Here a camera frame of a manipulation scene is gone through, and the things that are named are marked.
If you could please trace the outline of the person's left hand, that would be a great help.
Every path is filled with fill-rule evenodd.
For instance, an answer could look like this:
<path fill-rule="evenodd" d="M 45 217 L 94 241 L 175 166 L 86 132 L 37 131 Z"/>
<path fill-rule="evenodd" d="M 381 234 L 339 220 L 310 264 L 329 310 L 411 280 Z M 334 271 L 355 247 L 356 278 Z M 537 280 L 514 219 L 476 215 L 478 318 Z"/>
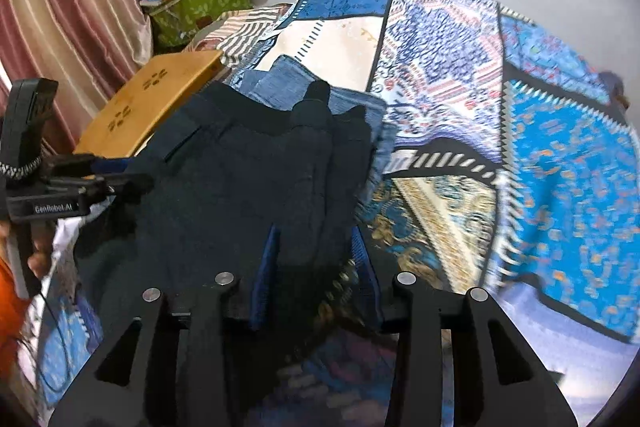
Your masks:
<path fill-rule="evenodd" d="M 11 223 L 2 221 L 0 223 L 0 249 L 1 260 L 6 265 L 9 263 L 6 241 L 10 232 Z M 32 228 L 32 254 L 28 259 L 28 266 L 39 280 L 42 280 L 51 270 L 54 234 L 55 226 L 49 222 L 36 222 Z"/>

